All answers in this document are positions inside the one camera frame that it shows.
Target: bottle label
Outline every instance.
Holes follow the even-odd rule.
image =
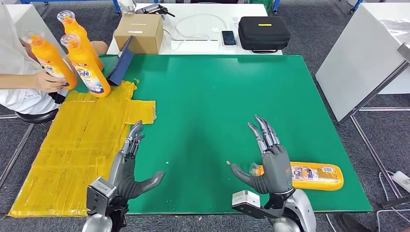
[[[38,59],[39,63],[41,66],[47,71],[48,74],[51,76],[55,76],[58,78],[64,78],[64,75],[60,72],[60,70],[57,67],[54,67],[49,60],[44,60],[44,59]]]
[[[92,71],[86,69],[87,64],[74,63],[73,66],[77,70],[84,84],[86,84],[88,90],[92,93],[104,93],[104,89],[98,80],[98,78],[93,75]]]
[[[313,169],[308,167],[292,166],[292,180],[336,183],[338,177],[336,171],[332,167]]]

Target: smartphone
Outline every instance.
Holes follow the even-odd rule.
[[[233,31],[231,30],[222,31],[222,45],[225,47],[235,47],[236,46],[236,40],[235,40]]]

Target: white table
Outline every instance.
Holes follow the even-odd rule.
[[[380,20],[410,19],[410,3],[362,3],[316,73],[336,119],[349,118],[372,157],[401,197],[354,114],[358,111],[410,111],[409,107],[364,107],[377,94],[410,93],[410,45]]]
[[[138,3],[137,9],[151,5],[150,3]],[[177,41],[171,41],[171,37],[164,31],[161,49],[159,54],[224,54],[224,55],[242,55],[254,54],[251,51],[242,49],[238,37],[238,23],[243,16],[267,16],[263,4],[161,4],[168,8],[168,11],[175,17],[165,15],[165,20],[162,22],[163,28],[170,32],[174,39],[184,40],[179,34],[174,31],[174,27],[181,19],[191,16],[189,19],[178,23],[178,30],[187,35],[207,35],[210,40],[218,41],[184,41],[178,47]],[[221,22],[216,15],[220,17],[226,25]],[[236,47],[223,47],[221,45],[221,30],[234,31]],[[107,54],[119,53],[119,49],[115,39],[111,41]],[[282,51],[277,51],[275,55],[282,55]]]
[[[26,31],[42,32],[45,38],[59,49],[61,56],[65,56],[61,45],[57,42],[32,4],[10,4],[6,5],[6,7],[15,24],[17,35],[20,38]]]

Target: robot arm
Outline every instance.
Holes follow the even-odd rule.
[[[124,146],[116,154],[111,166],[109,179],[98,177],[87,188],[87,221],[83,232],[118,232],[126,227],[125,214],[128,200],[156,187],[164,176],[163,171],[142,182],[135,181],[135,153],[144,134],[138,121],[125,139]]]
[[[249,175],[234,163],[230,167],[238,179],[258,193],[269,194],[269,201],[263,208],[246,201],[233,204],[232,208],[254,218],[274,218],[274,232],[315,232],[316,219],[309,198],[302,190],[293,188],[291,163],[286,149],[280,145],[275,131],[265,119],[258,116],[255,119],[263,137],[253,124],[248,123],[248,127],[258,142],[264,174]]]

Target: robotic thumb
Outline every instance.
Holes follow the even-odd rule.
[[[164,175],[165,175],[164,171],[159,171],[155,173],[155,175],[152,178],[141,182],[142,192],[143,193],[148,192],[154,187],[156,187],[157,185],[159,185]]]
[[[253,181],[253,179],[255,178],[254,176],[251,176],[248,173],[242,171],[242,169],[235,163],[232,163],[230,167],[232,172],[238,179],[240,179],[245,184],[251,186],[252,188],[255,188],[255,183]]]
[[[118,186],[119,194],[127,200],[137,198],[144,192],[156,187],[161,182],[164,174],[163,171],[159,171],[152,178],[142,182],[135,181],[133,176],[127,176]]]

